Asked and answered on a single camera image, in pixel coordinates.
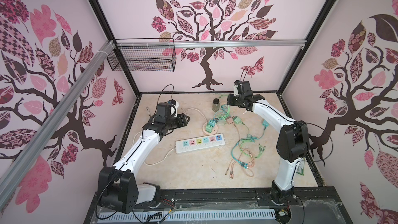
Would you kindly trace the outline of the pink charger plug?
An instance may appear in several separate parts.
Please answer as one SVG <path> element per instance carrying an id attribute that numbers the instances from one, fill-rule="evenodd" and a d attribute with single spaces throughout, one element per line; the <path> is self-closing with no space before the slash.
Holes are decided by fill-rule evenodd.
<path id="1" fill-rule="evenodd" d="M 234 123 L 233 118 L 232 118 L 232 117 L 227 117 L 227 118 L 226 118 L 226 123 L 227 123 L 227 124 L 233 124 L 233 123 Z"/>

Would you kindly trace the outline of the teal charger plug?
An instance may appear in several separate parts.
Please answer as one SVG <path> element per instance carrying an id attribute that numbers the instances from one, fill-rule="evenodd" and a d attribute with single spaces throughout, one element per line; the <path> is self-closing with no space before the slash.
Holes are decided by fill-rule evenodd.
<path id="1" fill-rule="evenodd" d="M 214 127 L 214 126 L 216 125 L 216 122 L 215 122 L 213 119 L 211 119 L 211 120 L 208 122 L 208 125 Z"/>
<path id="2" fill-rule="evenodd" d="M 263 120 L 262 125 L 266 129 L 269 126 L 269 123 L 266 120 Z"/>

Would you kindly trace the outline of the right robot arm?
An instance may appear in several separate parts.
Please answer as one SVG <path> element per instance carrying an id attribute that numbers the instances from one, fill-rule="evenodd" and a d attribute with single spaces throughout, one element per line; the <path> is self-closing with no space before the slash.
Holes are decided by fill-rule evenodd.
<path id="1" fill-rule="evenodd" d="M 286 116 L 262 95 L 254 94 L 248 81 L 234 82 L 234 90 L 229 94 L 227 104 L 257 114 L 278 132 L 276 150 L 280 163 L 272 189 L 283 194 L 291 191 L 298 164 L 303 161 L 310 147 L 307 124 Z"/>

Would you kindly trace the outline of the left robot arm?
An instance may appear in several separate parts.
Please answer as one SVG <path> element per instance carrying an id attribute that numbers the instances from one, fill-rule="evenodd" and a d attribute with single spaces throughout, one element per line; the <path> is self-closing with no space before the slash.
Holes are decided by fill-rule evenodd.
<path id="1" fill-rule="evenodd" d="M 177 113 L 178 107 L 175 100 L 159 103 L 155 114 L 142 127 L 139 140 L 125 156 L 112 167 L 102 168 L 98 177 L 98 206 L 128 214 L 138 204 L 159 201 L 156 197 L 160 186 L 138 184 L 136 176 L 162 138 L 188 125 L 190 117 Z"/>

